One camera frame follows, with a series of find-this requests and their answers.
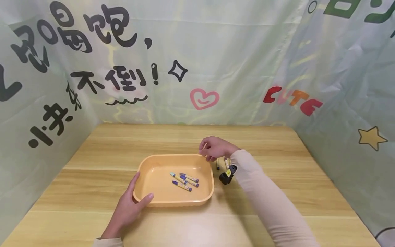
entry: forearm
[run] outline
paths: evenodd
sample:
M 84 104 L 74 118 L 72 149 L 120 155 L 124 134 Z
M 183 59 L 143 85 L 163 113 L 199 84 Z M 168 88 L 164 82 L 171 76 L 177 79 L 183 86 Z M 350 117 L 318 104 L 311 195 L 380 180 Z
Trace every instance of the forearm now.
M 235 177 L 277 247 L 318 247 L 309 226 L 287 196 L 245 150 L 231 156 Z

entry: pencil sharpener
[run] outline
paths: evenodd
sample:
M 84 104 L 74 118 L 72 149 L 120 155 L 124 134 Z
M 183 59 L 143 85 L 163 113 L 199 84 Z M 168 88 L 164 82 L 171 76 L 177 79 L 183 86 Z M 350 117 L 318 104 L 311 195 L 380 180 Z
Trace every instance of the pencil sharpener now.
M 236 172 L 237 166 L 231 165 L 229 166 L 229 169 L 226 170 L 226 172 L 221 173 L 219 176 L 220 181 L 224 184 L 227 185 L 232 181 L 233 174 Z

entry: exclamation mark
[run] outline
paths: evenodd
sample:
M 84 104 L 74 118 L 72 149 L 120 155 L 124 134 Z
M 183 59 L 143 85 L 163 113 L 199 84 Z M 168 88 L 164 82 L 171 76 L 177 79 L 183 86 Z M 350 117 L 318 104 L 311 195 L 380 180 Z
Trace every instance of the exclamation mark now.
M 158 79 L 158 66 L 156 64 L 151 65 L 151 71 L 152 71 L 152 78 L 154 79 L 154 84 L 158 85 L 159 82 L 157 81 Z

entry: person's left hand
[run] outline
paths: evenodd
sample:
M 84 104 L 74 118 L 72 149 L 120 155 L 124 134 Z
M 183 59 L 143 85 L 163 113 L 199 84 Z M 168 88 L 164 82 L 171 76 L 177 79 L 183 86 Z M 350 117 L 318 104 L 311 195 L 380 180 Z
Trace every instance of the person's left hand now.
M 134 186 L 139 176 L 140 172 L 137 172 L 130 181 L 128 188 L 118 201 L 110 223 L 100 239 L 120 238 L 123 230 L 137 219 L 141 210 L 154 198 L 154 194 L 151 193 L 146 195 L 140 202 L 134 199 Z

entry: wooden table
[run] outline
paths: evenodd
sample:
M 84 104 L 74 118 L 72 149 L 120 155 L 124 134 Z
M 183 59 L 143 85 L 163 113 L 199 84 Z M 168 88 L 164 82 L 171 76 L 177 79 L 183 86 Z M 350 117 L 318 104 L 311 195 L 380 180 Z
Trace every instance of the wooden table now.
M 2 246 L 91 246 L 145 157 L 197 153 L 201 139 L 210 135 L 249 151 L 323 247 L 379 246 L 290 128 L 126 124 L 99 125 Z M 125 246 L 274 244 L 237 182 L 223 186 L 215 179 L 204 206 L 147 208 Z

